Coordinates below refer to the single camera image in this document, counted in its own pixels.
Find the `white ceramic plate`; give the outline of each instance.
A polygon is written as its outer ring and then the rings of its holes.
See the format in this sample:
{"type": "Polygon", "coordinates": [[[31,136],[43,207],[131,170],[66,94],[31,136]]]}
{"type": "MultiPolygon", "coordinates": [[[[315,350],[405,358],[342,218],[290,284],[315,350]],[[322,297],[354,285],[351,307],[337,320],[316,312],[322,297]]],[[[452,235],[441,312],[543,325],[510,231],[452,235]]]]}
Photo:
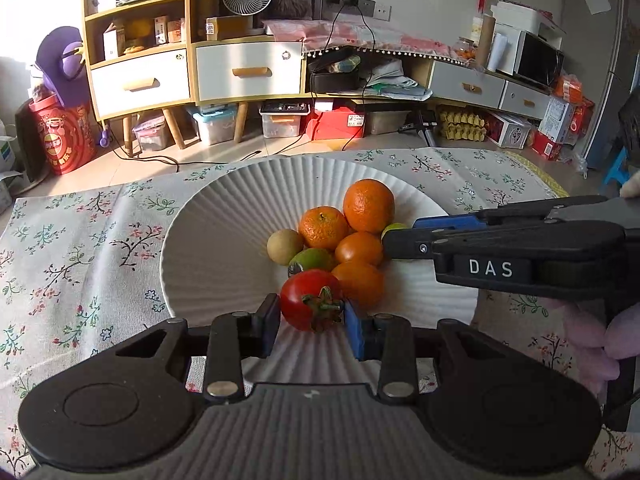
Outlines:
{"type": "MultiPolygon", "coordinates": [[[[316,156],[272,158],[210,183],[180,210],[162,247],[162,292],[173,316],[204,326],[220,314],[254,312],[279,292],[287,269],[267,256],[269,236],[296,229],[303,213],[329,205],[342,209],[347,188],[363,178],[383,182],[396,199],[396,222],[445,216],[431,198],[398,178],[361,164],[316,156]]],[[[377,312],[414,326],[442,318],[470,322],[478,291],[437,283],[431,261],[388,262],[386,294],[377,312]]],[[[343,330],[302,333],[284,320],[272,355],[242,363],[250,382],[376,384],[380,364],[353,358],[343,330]]]]}

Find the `wooden table leg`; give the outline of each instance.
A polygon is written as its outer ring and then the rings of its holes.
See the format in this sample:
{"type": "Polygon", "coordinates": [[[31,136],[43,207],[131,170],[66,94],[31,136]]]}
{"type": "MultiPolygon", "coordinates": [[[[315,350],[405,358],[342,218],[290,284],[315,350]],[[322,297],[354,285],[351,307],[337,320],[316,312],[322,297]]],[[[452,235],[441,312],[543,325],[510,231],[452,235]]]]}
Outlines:
{"type": "Polygon", "coordinates": [[[122,118],[122,131],[124,133],[124,151],[127,156],[133,156],[133,133],[131,131],[131,116],[122,118]]]}
{"type": "Polygon", "coordinates": [[[175,122],[174,113],[171,111],[171,108],[163,108],[162,113],[164,114],[164,118],[166,119],[166,123],[169,125],[169,131],[174,137],[175,143],[179,149],[184,149],[184,139],[182,138],[182,133],[180,128],[178,127],[178,123],[175,122]]]}
{"type": "Polygon", "coordinates": [[[246,113],[249,109],[249,102],[242,101],[238,103],[238,116],[236,117],[236,131],[234,133],[234,142],[242,142],[242,134],[244,134],[244,124],[246,123],[246,113]]]}

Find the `hand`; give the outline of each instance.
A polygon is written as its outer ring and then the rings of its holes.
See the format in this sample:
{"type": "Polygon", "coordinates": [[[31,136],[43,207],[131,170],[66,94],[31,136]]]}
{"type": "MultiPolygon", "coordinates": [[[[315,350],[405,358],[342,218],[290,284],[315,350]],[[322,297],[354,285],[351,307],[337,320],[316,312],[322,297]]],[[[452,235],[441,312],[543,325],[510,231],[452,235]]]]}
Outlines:
{"type": "Polygon", "coordinates": [[[550,300],[562,308],[564,335],[575,349],[578,380],[598,396],[620,376],[618,361],[640,355],[640,303],[618,314],[607,327],[577,305],[550,300]]]}

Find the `floor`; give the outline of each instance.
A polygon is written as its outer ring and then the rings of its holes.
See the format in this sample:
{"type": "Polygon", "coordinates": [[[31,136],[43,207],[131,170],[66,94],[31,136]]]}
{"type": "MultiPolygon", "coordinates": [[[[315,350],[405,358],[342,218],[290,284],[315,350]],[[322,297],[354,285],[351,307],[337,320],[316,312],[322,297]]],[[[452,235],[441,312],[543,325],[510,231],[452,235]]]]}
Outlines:
{"type": "MultiPolygon", "coordinates": [[[[96,158],[82,168],[62,176],[51,175],[42,184],[25,193],[24,196],[50,196],[98,187],[116,186],[175,172],[175,166],[151,160],[143,162],[145,157],[152,155],[165,155],[175,159],[180,164],[198,161],[236,162],[243,158],[257,158],[280,153],[283,155],[299,155],[302,153],[339,151],[346,142],[345,140],[310,142],[306,136],[297,139],[265,139],[262,136],[259,124],[248,124],[246,131],[249,131],[249,134],[245,135],[244,141],[240,144],[229,141],[215,146],[204,146],[198,139],[187,139],[185,141],[187,148],[184,150],[178,150],[176,146],[170,146],[162,150],[162,152],[143,153],[140,155],[141,160],[123,160],[124,152],[117,144],[112,143],[108,149],[100,148],[96,158]]],[[[446,141],[439,139],[439,141],[442,142],[442,147],[445,148],[500,150],[488,140],[482,143],[469,140],[446,141]]],[[[418,137],[393,133],[354,139],[347,145],[346,149],[384,150],[386,148],[423,148],[424,146],[424,140],[418,137]]],[[[134,150],[137,150],[137,144],[134,144],[134,150]]],[[[559,164],[558,162],[548,162],[529,148],[511,151],[531,160],[543,171],[551,175],[572,195],[598,193],[602,176],[597,172],[591,173],[585,180],[581,174],[575,173],[571,166],[559,164]]],[[[0,215],[0,232],[4,231],[10,215],[10,209],[0,215]]]]}

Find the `wall socket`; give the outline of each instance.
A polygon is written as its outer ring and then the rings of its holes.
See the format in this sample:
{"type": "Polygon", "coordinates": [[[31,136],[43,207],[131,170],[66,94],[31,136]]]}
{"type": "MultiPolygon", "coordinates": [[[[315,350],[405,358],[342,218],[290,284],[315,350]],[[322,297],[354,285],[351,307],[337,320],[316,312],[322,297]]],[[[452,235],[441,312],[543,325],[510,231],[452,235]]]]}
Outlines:
{"type": "Polygon", "coordinates": [[[391,6],[376,3],[373,9],[373,17],[377,20],[391,20],[391,6]]]}
{"type": "Polygon", "coordinates": [[[391,19],[391,6],[380,5],[373,0],[325,0],[326,8],[331,12],[338,12],[342,8],[343,14],[362,15],[366,18],[389,21],[391,19]]]}

